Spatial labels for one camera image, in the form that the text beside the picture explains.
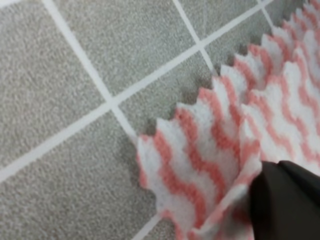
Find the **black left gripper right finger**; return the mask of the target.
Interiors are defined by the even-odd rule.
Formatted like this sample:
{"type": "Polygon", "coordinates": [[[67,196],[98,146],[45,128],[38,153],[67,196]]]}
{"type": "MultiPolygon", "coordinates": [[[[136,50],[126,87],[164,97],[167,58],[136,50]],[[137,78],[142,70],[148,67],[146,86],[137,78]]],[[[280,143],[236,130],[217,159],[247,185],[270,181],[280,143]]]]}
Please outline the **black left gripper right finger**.
{"type": "Polygon", "coordinates": [[[310,198],[320,197],[320,177],[291,161],[282,160],[278,165],[310,198]]]}

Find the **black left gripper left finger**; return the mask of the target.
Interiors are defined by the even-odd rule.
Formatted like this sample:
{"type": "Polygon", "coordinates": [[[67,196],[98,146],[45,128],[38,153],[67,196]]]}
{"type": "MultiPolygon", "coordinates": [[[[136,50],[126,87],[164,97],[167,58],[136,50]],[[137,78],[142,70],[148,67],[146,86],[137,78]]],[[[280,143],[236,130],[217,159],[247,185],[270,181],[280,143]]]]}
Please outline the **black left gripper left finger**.
{"type": "Polygon", "coordinates": [[[250,220],[256,240],[318,240],[320,197],[309,197],[279,166],[264,161],[252,181],[250,220]]]}

